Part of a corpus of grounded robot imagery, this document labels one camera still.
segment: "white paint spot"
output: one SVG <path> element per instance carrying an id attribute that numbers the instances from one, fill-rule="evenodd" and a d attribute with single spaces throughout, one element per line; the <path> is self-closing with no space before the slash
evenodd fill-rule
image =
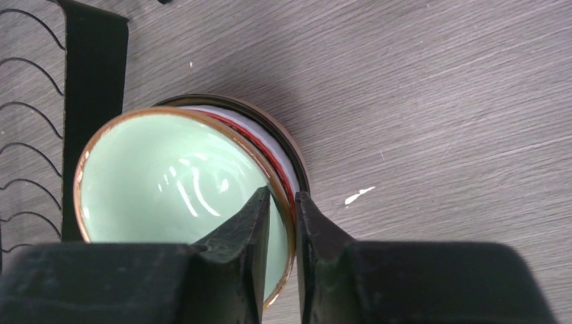
<path id="1" fill-rule="evenodd" d="M 353 194 L 345 199 L 345 204 L 349 205 L 353 203 L 356 199 L 358 199 L 361 195 L 365 194 L 368 191 L 375 189 L 375 186 L 369 187 L 367 189 L 361 189 L 357 194 Z"/>

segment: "dish rack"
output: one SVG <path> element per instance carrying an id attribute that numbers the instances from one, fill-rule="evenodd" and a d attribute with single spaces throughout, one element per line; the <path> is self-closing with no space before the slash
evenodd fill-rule
<path id="1" fill-rule="evenodd" d="M 18 217 L 42 219 L 45 226 L 51 228 L 57 237 L 63 241 L 82 240 L 74 213 L 73 178 L 76 163 L 90 137 L 107 121 L 121 114 L 123 107 L 127 40 L 129 37 L 128 20 L 117 14 L 72 0 L 47 1 L 58 5 L 63 11 L 65 16 L 65 46 L 42 20 L 27 11 L 2 9 L 0 10 L 0 17 L 5 14 L 14 14 L 21 16 L 20 19 L 27 19 L 40 24 L 57 46 L 65 51 L 65 86 L 63 91 L 46 70 L 25 57 L 0 58 L 0 70 L 5 63 L 17 62 L 18 64 L 31 65 L 41 72 L 52 84 L 55 92 L 63 97 L 64 131 L 58 132 L 54 123 L 41 109 L 17 99 L 0 103 L 0 118 L 2 118 L 1 112 L 8 108 L 18 109 L 18 113 L 34 112 L 39 115 L 63 145 L 62 171 L 56 168 L 55 164 L 43 153 L 41 147 L 35 147 L 23 141 L 15 140 L 4 144 L 0 148 L 0 158 L 5 151 L 16 146 L 32 151 L 44 159 L 47 162 L 46 167 L 51 168 L 55 175 L 61 179 L 61 194 L 60 196 L 54 195 L 35 179 L 13 178 L 4 184 L 0 184 L 0 205 L 6 197 L 6 190 L 13 186 L 26 184 L 26 188 L 39 188 L 40 191 L 38 192 L 47 195 L 53 201 L 54 208 L 58 209 L 58 213 L 61 215 L 61 224 L 51 221 L 37 211 L 21 210 L 11 215 L 0 215 L 0 271 L 3 268 L 3 260 L 7 259 L 10 253 L 31 245 L 26 241 L 11 244 L 11 246 L 2 245 L 2 235 L 6 235 L 2 228 Z"/>

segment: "bowl stack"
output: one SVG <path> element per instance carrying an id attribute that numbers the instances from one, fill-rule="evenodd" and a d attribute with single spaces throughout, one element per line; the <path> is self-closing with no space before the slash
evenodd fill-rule
<path id="1" fill-rule="evenodd" d="M 124 113 L 89 141 L 74 203 L 86 242 L 194 243 L 268 186 L 270 234 L 264 306 L 294 258 L 294 195 L 309 191 L 291 136 L 261 109 L 194 94 Z"/>

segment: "gray wood grain surface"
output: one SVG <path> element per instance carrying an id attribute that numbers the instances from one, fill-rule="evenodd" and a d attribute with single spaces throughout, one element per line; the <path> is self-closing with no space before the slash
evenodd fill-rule
<path id="1" fill-rule="evenodd" d="M 507 243 L 572 323 L 570 1 L 83 2 L 131 20 L 126 111 L 186 92 L 251 101 L 297 139 L 314 200 L 350 234 Z M 6 7 L 38 15 L 63 40 L 57 6 Z M 63 51 L 33 21 L 0 18 L 7 56 L 34 60 L 63 88 Z M 15 62 L 0 76 L 1 102 L 36 105 L 61 131 L 63 101 L 44 76 Z M 0 112 L 0 146 L 12 140 L 61 167 L 60 142 L 36 114 Z M 15 176 L 59 196 L 34 153 L 0 155 L 0 185 Z M 59 222 L 42 192 L 0 191 L 0 218 L 22 210 Z M 5 248 L 57 240 L 37 219 L 1 226 Z M 299 323 L 296 281 L 294 271 L 265 323 Z"/>

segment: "celadon glaze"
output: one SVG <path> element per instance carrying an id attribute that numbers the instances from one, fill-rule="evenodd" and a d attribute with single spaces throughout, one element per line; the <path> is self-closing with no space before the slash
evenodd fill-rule
<path id="1" fill-rule="evenodd" d="M 240 146 L 190 118 L 141 115 L 105 132 L 86 153 L 81 217 L 91 242 L 193 243 L 267 184 Z M 287 267 L 288 238 L 275 201 L 264 299 Z"/>

